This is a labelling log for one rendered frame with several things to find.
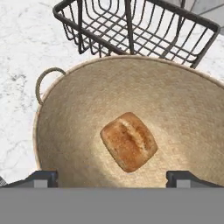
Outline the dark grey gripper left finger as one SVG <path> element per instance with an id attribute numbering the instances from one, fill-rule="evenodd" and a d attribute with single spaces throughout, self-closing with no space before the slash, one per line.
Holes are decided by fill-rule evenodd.
<path id="1" fill-rule="evenodd" d="M 58 173 L 56 171 L 35 171 L 25 179 L 4 184 L 3 188 L 56 188 Z"/>

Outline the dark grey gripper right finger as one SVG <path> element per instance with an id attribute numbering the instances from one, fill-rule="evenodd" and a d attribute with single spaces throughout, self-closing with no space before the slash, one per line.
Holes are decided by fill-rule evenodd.
<path id="1" fill-rule="evenodd" d="M 168 171 L 166 173 L 166 179 L 167 188 L 219 187 L 215 183 L 197 178 L 189 171 Z"/>

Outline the brown bread roll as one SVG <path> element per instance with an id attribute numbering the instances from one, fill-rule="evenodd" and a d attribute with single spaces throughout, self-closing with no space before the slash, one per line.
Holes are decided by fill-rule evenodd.
<path id="1" fill-rule="evenodd" d="M 131 112 L 108 123 L 100 135 L 113 159 L 125 172 L 136 171 L 158 150 L 147 126 Z"/>

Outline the beige woven basket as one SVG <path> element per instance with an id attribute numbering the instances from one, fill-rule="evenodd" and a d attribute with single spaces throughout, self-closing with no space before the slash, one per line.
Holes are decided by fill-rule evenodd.
<path id="1" fill-rule="evenodd" d="M 224 85 L 164 59 L 110 56 L 75 66 L 37 96 L 33 148 L 61 187 L 163 187 L 168 171 L 224 186 Z M 132 112 L 155 137 L 156 154 L 123 171 L 100 138 Z"/>

